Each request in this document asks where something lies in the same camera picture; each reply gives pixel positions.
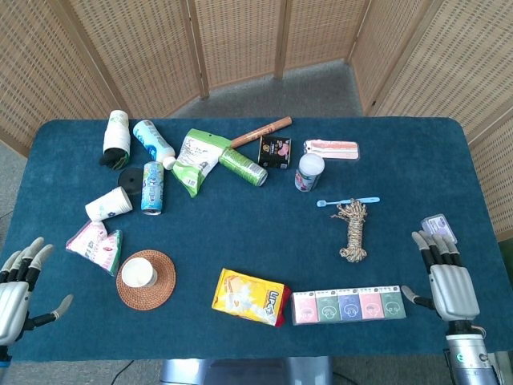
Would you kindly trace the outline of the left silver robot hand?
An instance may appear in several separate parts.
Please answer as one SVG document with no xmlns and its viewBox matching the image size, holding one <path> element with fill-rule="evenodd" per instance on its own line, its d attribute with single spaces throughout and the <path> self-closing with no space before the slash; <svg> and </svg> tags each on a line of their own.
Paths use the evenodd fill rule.
<svg viewBox="0 0 513 385">
<path fill-rule="evenodd" d="M 74 296 L 68 294 L 60 305 L 49 313 L 32 318 L 29 312 L 31 297 L 43 264 L 54 246 L 37 237 L 24 249 L 13 252 L 1 267 L 1 348 L 17 342 L 26 331 L 59 320 L 70 308 Z"/>
</svg>

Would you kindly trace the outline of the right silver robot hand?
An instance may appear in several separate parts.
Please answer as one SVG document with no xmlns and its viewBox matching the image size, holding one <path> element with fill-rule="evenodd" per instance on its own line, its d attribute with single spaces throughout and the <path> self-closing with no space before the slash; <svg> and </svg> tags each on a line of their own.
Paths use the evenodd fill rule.
<svg viewBox="0 0 513 385">
<path fill-rule="evenodd" d="M 411 236 L 422 256 L 432 297 L 422 297 L 406 285 L 401 286 L 402 294 L 413 304 L 436 311 L 445 322 L 474 320 L 480 314 L 479 304 L 456 244 L 448 236 L 423 230 Z"/>
</svg>

